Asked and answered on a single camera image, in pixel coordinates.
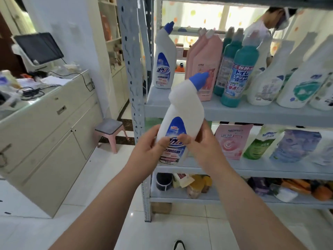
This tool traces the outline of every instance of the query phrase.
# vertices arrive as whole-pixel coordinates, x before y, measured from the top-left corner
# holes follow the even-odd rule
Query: forearm
[[[223,162],[212,174],[220,200],[241,250],[305,250],[247,183]]]
[[[50,250],[113,249],[141,179],[124,167]]]

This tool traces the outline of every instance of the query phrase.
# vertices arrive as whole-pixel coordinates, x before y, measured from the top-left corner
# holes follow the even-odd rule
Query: cabinet handle
[[[60,115],[61,113],[63,113],[66,110],[66,105],[64,105],[63,107],[60,108],[60,110],[57,111],[58,115]]]
[[[4,149],[0,151],[0,168],[4,168],[8,165],[8,160],[6,155],[4,154],[9,148],[12,147],[12,144],[8,144]]]

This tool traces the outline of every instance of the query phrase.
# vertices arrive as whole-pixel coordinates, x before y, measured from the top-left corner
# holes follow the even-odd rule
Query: person's left hand
[[[152,174],[160,156],[170,143],[169,137],[163,137],[154,145],[159,129],[160,125],[155,125],[139,138],[125,166],[135,173],[139,183]]]

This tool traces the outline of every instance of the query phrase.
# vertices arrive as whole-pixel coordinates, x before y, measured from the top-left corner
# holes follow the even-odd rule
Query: hand
[[[152,174],[160,156],[170,143],[169,137],[163,137],[154,146],[159,129],[160,125],[155,125],[139,138],[125,166],[139,178],[139,183]]]
[[[223,164],[228,165],[222,148],[206,119],[203,120],[195,140],[187,134],[180,134],[177,138],[193,153],[196,161],[209,176],[213,176]]]

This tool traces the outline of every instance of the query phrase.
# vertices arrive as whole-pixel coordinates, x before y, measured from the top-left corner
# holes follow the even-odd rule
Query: plastic stool
[[[102,123],[96,126],[95,135],[97,136],[97,138],[99,138],[100,136],[107,138],[110,142],[111,150],[116,154],[116,135],[120,131],[123,131],[127,140],[129,140],[122,122],[116,121],[111,118],[105,118],[103,119]]]

